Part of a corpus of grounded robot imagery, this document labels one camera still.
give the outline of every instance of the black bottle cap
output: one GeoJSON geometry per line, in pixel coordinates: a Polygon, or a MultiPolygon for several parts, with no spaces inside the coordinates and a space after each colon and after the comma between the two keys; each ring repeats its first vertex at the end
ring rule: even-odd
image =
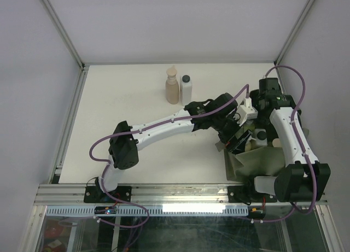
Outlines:
{"type": "Polygon", "coordinates": [[[190,81],[190,77],[188,76],[188,75],[184,75],[184,76],[182,76],[182,81],[184,82],[184,83],[188,83],[189,81],[190,81]]]}
{"type": "Polygon", "coordinates": [[[256,137],[259,140],[265,140],[267,138],[267,135],[265,131],[260,131],[258,134],[256,134],[256,137]]]}

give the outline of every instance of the beige bottle cap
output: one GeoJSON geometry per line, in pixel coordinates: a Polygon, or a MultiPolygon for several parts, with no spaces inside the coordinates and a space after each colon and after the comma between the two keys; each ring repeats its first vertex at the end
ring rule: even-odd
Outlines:
{"type": "Polygon", "coordinates": [[[171,68],[169,68],[168,70],[166,70],[166,74],[167,74],[169,77],[176,76],[177,70],[175,69],[175,65],[173,65],[171,68]]]}

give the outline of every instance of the glass panel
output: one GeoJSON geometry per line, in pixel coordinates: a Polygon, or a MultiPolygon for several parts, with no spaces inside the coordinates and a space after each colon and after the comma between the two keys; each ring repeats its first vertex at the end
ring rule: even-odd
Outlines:
{"type": "MultiPolygon", "coordinates": [[[[266,207],[276,218],[290,207],[266,207]]],[[[131,216],[104,217],[122,225],[144,220],[131,216]]],[[[97,223],[93,218],[46,216],[37,251],[44,252],[224,252],[328,251],[315,213],[294,213],[284,222],[254,223],[223,216],[152,216],[137,229],[97,223]]]]}

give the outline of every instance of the bright light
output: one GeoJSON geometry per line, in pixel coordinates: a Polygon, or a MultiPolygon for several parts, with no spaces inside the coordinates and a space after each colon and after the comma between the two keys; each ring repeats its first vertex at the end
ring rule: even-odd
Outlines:
{"type": "Polygon", "coordinates": [[[226,206],[224,204],[202,204],[202,203],[163,204],[163,212],[222,213],[224,209],[226,209],[226,206]]]}

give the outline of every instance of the white table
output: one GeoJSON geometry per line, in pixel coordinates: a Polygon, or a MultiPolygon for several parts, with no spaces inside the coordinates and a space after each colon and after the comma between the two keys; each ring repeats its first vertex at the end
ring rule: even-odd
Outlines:
{"type": "MultiPolygon", "coordinates": [[[[150,122],[183,107],[180,102],[171,105],[165,99],[169,67],[90,66],[59,183],[86,183],[101,175],[106,164],[91,160],[89,149],[95,141],[113,133],[119,122],[150,122]]],[[[247,83],[250,90],[257,89],[259,79],[271,67],[272,63],[176,65],[178,80],[185,74],[191,76],[192,101],[215,99],[225,92],[234,96],[247,83]]],[[[120,183],[227,183],[223,152],[214,145],[218,141],[217,132],[210,128],[156,142],[139,152],[139,163],[125,171],[120,183]]],[[[107,158],[108,147],[108,140],[104,141],[95,148],[94,155],[107,158]]]]}

